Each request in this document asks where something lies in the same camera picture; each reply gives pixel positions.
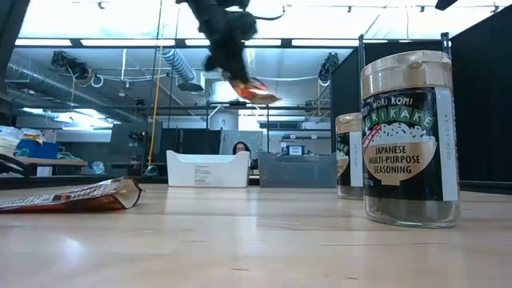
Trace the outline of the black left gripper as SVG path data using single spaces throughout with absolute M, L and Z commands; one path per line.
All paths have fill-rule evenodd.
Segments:
M 231 80 L 248 83 L 243 60 L 245 42 L 257 33 L 257 20 L 247 11 L 212 10 L 211 48 L 204 61 L 205 71 L 226 71 Z

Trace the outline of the orange taco seasoning packet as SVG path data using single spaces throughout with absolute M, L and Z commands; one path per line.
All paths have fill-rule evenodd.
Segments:
M 229 80 L 229 84 L 240 98 L 253 104 L 269 105 L 280 100 L 275 92 L 256 78 L 251 78 L 248 83 Z

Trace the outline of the furikake jar tan lid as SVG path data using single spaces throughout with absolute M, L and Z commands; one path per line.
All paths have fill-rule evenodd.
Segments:
M 362 70 L 363 196 L 368 219 L 451 228 L 460 218 L 452 65 L 441 51 Z
M 335 124 L 338 197 L 362 200 L 362 116 L 339 115 Z

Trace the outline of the brown seasoning packet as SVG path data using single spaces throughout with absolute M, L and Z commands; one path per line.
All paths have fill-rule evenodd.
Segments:
M 114 178 L 60 194 L 0 202 L 0 214 L 127 210 L 138 203 L 142 192 L 132 178 Z

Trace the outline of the white cylindrical tank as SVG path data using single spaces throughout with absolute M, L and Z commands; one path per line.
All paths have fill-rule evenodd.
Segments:
M 238 99 L 238 94 L 228 81 L 216 81 L 211 85 L 212 102 L 230 102 Z

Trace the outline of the person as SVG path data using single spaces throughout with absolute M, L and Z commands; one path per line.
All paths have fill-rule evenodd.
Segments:
M 242 141 L 236 142 L 232 148 L 232 154 L 237 154 L 240 152 L 248 152 L 249 154 L 251 154 L 248 145 Z M 256 158 L 252 158 L 251 155 L 249 156 L 249 168 L 251 170 L 258 169 L 258 160 Z

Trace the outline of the black hanging ceiling device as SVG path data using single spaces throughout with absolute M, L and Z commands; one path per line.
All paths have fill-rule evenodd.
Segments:
M 330 80 L 330 76 L 332 71 L 338 66 L 339 57 L 336 52 L 329 52 L 320 65 L 320 70 L 318 72 L 318 79 L 322 82 L 327 82 Z
M 50 64 L 55 68 L 65 69 L 77 80 L 85 80 L 90 76 L 90 70 L 84 62 L 77 62 L 63 51 L 53 52 Z

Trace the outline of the white plastic bin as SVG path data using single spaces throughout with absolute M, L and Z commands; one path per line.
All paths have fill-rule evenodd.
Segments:
M 179 154 L 166 152 L 168 185 L 171 187 L 246 188 L 250 153 Z

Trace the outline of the dark grey cabinet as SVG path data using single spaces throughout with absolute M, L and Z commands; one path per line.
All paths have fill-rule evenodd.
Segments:
M 140 160 L 142 156 L 157 161 L 162 138 L 162 123 L 155 126 L 142 122 L 114 124 L 111 129 L 109 152 L 114 156 L 129 156 Z

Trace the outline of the black curtain partition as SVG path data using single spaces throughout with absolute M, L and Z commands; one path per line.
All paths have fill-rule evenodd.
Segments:
M 366 64 L 430 42 L 365 44 Z M 451 38 L 458 171 L 462 181 L 512 182 L 512 5 Z M 358 50 L 332 73 L 332 113 L 359 112 Z

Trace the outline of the grey translucent plastic bin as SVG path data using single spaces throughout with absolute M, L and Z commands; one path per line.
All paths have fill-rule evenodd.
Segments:
M 263 188 L 335 188 L 336 156 L 290 156 L 260 153 L 260 186 Z

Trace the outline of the wooden side table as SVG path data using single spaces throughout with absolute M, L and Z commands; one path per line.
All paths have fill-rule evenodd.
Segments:
M 0 154 L 0 165 L 4 166 L 9 172 L 20 174 L 24 177 L 31 177 L 37 174 L 37 168 L 39 167 L 58 168 L 70 166 L 76 170 L 80 170 L 82 167 L 87 166 L 88 162 L 69 159 L 28 158 Z

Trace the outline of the blue storage box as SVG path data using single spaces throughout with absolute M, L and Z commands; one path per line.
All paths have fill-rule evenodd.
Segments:
M 17 148 L 26 151 L 28 158 L 44 158 L 44 159 L 57 159 L 58 158 L 58 144 L 52 142 L 38 142 L 36 140 L 23 139 Z

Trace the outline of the large grey ceiling duct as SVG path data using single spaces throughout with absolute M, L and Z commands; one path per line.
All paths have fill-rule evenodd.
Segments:
M 125 110 L 114 109 L 112 101 L 96 94 L 89 88 L 81 87 L 78 84 L 72 88 L 72 77 L 65 77 L 59 74 L 44 70 L 36 62 L 24 58 L 15 57 L 6 68 L 6 75 L 13 76 L 20 80 L 20 84 L 28 89 L 35 90 L 45 96 L 60 98 L 70 101 L 73 95 L 74 103 L 78 107 L 89 106 L 97 112 L 123 122 L 143 122 L 144 118 Z

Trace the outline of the black aluminium table frame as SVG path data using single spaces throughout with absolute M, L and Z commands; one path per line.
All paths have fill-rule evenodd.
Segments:
M 108 175 L 64 175 L 50 177 L 18 177 L 18 175 L 0 175 L 0 190 L 45 188 L 53 186 L 79 186 L 111 179 Z M 132 177 L 139 184 L 164 184 L 167 186 L 166 177 Z M 249 186 L 259 186 L 259 178 L 250 178 Z M 319 185 L 283 184 L 278 188 L 321 188 Z M 459 181 L 461 191 L 471 191 L 487 194 L 504 194 L 512 196 L 512 182 L 484 182 L 484 181 Z

